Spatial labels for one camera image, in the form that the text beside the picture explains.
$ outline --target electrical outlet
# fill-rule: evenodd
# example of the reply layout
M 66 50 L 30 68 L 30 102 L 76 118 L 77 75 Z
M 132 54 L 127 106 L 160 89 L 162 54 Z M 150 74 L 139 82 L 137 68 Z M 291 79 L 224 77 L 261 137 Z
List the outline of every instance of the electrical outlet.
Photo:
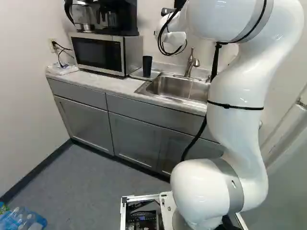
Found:
M 56 42 L 56 39 L 50 38 L 50 39 L 48 39 L 48 42 L 49 42 L 50 52 L 55 53 L 56 52 L 56 46 L 53 46 L 52 42 Z

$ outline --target microwave door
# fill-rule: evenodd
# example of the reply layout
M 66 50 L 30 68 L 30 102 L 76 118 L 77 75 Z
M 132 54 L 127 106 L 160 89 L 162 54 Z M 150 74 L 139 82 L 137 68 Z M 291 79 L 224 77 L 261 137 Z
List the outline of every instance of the microwave door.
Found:
M 80 68 L 125 76 L 123 42 L 80 37 L 71 41 Z

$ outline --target microwave window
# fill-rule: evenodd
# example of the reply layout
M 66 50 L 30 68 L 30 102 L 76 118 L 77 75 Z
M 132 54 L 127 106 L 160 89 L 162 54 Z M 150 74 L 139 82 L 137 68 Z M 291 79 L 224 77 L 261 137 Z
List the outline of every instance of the microwave window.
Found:
M 122 72 L 120 42 L 71 39 L 78 64 Z

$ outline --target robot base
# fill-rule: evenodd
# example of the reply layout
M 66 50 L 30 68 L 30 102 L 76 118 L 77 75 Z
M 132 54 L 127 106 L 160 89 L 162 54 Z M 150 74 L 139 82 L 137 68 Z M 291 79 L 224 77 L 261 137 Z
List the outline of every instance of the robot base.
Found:
M 160 193 L 159 199 L 165 230 L 214 230 L 222 223 L 222 217 L 206 220 L 197 226 L 187 223 L 177 209 L 172 192 Z

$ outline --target microwave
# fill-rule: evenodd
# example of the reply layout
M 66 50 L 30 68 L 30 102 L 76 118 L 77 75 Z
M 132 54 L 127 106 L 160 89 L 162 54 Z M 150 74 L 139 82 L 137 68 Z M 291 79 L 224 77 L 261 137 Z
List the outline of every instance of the microwave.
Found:
M 125 77 L 142 67 L 143 37 L 69 34 L 76 66 Z

